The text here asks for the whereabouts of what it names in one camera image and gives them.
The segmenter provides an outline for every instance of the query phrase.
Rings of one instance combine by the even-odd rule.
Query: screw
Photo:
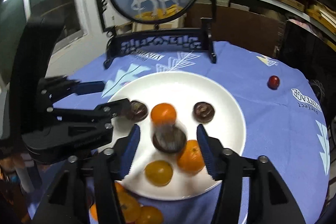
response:
[[[226,156],[232,155],[233,151],[230,148],[224,148],[223,149],[223,154]]]
[[[110,124],[110,123],[106,123],[105,124],[105,128],[106,129],[111,129],[113,126],[112,126],[112,124]]]
[[[69,162],[76,162],[78,160],[78,158],[76,157],[76,156],[70,156],[69,158],[68,158],[68,161]]]
[[[113,148],[106,148],[106,149],[104,150],[104,154],[105,154],[105,155],[112,155],[113,153],[114,153]]]
[[[268,162],[268,158],[266,156],[260,156],[258,160],[261,161],[262,163]]]

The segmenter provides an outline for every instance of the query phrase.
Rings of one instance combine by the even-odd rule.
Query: table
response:
[[[105,56],[93,60],[70,78],[106,82],[102,93],[70,95],[55,107],[93,109],[107,102],[123,85],[141,76],[168,70],[204,75],[225,87],[238,101],[247,127],[243,156],[266,155],[293,193],[307,224],[313,224],[322,210],[329,180],[330,153],[325,120],[318,101],[303,74],[287,65],[250,52],[229,42],[215,42],[217,64],[206,52],[183,52],[171,45],[148,46],[135,54],[116,58],[104,70]],[[277,75],[280,87],[267,87],[268,78]],[[43,189],[31,195],[32,216],[47,185],[60,168],[52,166],[42,175]],[[140,203],[159,208],[164,223],[210,223],[220,187],[201,196],[164,202],[138,197]],[[243,182],[239,223],[247,216],[248,179]]]

